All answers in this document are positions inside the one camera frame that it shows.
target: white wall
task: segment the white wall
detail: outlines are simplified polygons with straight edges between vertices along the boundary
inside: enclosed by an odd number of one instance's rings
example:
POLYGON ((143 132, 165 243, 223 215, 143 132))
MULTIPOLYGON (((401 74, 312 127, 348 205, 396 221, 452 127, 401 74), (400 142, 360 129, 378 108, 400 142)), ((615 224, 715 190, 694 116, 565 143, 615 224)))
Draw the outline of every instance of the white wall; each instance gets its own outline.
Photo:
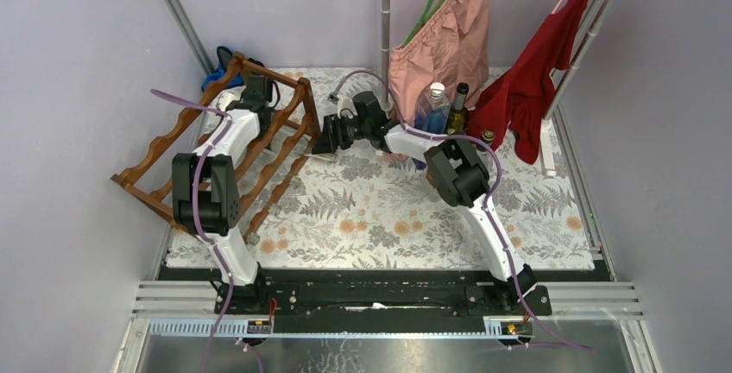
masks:
POLYGON ((729 0, 618 0, 564 101, 664 372, 729 371, 729 0))
MULTIPOLYGON (((381 0, 180 0, 215 60, 220 44, 270 66, 378 66, 381 0)), ((512 64, 558 0, 490 0, 490 64, 512 64)), ((392 46, 427 0, 392 0, 392 46)))
POLYGON ((0 371, 109 371, 164 231, 109 178, 174 122, 148 89, 194 98, 202 72, 162 0, 0 14, 0 371))

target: clothing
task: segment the clothing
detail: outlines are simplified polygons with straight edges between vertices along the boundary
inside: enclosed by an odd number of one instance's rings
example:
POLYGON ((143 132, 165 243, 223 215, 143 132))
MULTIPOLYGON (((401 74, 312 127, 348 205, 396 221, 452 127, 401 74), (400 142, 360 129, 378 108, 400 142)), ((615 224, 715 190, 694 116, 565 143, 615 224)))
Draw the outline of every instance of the clothing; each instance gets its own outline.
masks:
POLYGON ((468 83, 466 106, 476 103, 488 80, 488 13, 488 0, 445 0, 406 46, 394 49, 389 86, 405 121, 413 124, 417 99, 436 81, 451 101, 458 83, 468 83))
POLYGON ((516 133, 516 154, 533 164, 539 156, 541 119, 557 90, 551 70, 570 66, 572 47, 588 0, 567 0, 564 8, 546 17, 516 63, 480 95, 470 114, 468 135, 495 133, 493 150, 503 142, 507 127, 516 133))

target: green bottle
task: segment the green bottle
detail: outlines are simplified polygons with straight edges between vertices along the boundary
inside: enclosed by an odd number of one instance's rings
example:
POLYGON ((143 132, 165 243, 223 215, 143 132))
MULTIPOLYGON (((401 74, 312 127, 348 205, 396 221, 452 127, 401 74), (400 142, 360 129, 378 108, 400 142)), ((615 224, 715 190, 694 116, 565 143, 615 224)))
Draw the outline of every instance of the green bottle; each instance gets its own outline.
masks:
POLYGON ((465 99, 468 97, 468 91, 470 87, 461 82, 457 84, 457 90, 455 92, 455 100, 452 101, 452 107, 450 108, 450 114, 447 116, 447 125, 445 126, 446 134, 465 134, 465 130, 468 129, 468 118, 469 112, 465 108, 465 99))

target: red garment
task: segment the red garment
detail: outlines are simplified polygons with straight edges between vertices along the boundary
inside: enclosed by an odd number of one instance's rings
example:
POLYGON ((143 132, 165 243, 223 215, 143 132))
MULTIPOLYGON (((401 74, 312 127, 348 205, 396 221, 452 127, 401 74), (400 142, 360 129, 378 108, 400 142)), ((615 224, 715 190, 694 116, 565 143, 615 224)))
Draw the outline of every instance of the red garment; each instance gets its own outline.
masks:
POLYGON ((557 90, 549 73, 570 66, 574 38, 588 0, 567 0, 564 8, 549 15, 516 63, 481 93, 470 114, 468 134, 495 133, 492 149, 498 149, 507 126, 517 133, 516 154, 533 164, 539 156, 541 118, 557 90))

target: wine bottle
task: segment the wine bottle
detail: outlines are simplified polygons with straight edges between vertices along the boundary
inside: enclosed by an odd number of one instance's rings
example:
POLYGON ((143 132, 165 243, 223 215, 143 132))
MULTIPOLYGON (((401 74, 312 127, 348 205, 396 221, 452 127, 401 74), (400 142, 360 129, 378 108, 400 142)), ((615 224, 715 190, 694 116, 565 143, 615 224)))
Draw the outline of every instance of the wine bottle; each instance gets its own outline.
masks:
POLYGON ((464 82, 457 84, 455 100, 452 102, 450 114, 447 116, 446 134, 465 134, 470 115, 468 109, 465 108, 465 99, 468 97, 469 90, 470 87, 464 82))

